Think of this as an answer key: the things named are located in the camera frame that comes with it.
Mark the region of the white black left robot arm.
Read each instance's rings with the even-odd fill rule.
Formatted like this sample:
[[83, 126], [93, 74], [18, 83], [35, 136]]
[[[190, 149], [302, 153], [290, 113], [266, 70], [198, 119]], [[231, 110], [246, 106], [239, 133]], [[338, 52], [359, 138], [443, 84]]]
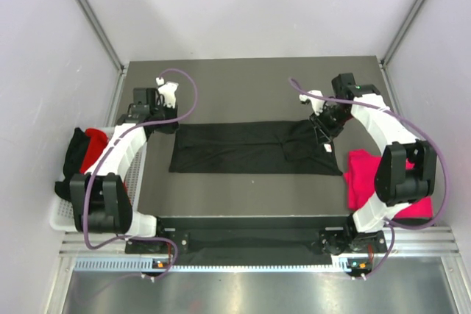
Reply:
[[135, 88], [133, 102], [117, 120], [113, 135], [98, 160], [85, 172], [71, 178], [71, 204], [77, 231], [83, 230], [85, 193], [91, 186], [87, 213], [90, 233], [141, 237], [143, 246], [154, 253], [165, 248], [167, 236], [158, 229], [157, 218], [133, 209], [124, 180], [135, 156], [153, 132], [172, 134], [178, 128], [177, 122], [138, 126], [147, 121], [176, 118], [177, 88], [176, 82], [157, 88]]

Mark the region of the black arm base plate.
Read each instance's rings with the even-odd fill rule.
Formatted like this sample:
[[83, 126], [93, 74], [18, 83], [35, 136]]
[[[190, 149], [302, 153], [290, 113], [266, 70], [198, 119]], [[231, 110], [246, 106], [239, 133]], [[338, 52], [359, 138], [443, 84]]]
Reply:
[[162, 217], [157, 230], [177, 244], [178, 265], [327, 265], [386, 251], [383, 232], [352, 237], [345, 215]]

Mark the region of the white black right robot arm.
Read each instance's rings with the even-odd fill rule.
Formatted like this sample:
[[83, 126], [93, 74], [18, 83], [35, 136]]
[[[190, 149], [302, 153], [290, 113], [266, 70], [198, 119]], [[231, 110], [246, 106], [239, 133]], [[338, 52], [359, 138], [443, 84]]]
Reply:
[[385, 103], [374, 85], [357, 85], [352, 74], [332, 80], [335, 95], [318, 90], [299, 96], [313, 110], [310, 120], [319, 143], [326, 143], [357, 120], [374, 140], [382, 156], [373, 179], [373, 192], [366, 203], [347, 219], [344, 245], [362, 251], [376, 233], [396, 214], [433, 193], [436, 151], [432, 145], [409, 132]]

